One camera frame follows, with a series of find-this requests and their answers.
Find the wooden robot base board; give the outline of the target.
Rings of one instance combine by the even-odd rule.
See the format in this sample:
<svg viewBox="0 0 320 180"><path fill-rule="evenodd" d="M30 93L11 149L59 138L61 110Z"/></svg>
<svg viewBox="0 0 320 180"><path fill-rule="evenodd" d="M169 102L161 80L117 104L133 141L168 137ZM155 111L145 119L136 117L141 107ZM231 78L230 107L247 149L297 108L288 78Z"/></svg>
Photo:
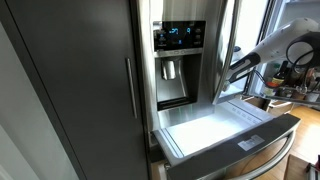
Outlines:
<svg viewBox="0 0 320 180"><path fill-rule="evenodd" d="M283 180L320 180L320 155L315 164L289 155Z"/></svg>

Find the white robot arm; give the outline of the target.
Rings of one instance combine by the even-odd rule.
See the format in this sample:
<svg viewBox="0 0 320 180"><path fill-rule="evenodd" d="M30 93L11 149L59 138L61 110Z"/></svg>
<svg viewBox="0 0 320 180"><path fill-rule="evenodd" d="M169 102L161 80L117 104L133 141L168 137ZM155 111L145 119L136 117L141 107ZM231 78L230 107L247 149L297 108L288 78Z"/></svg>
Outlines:
<svg viewBox="0 0 320 180"><path fill-rule="evenodd" d="M226 80L233 83L246 70L281 57L295 62L301 55L309 51L312 53L303 57L297 65L301 67L318 66L319 48L319 23L310 18L297 18L277 29L250 53L231 65Z"/></svg>

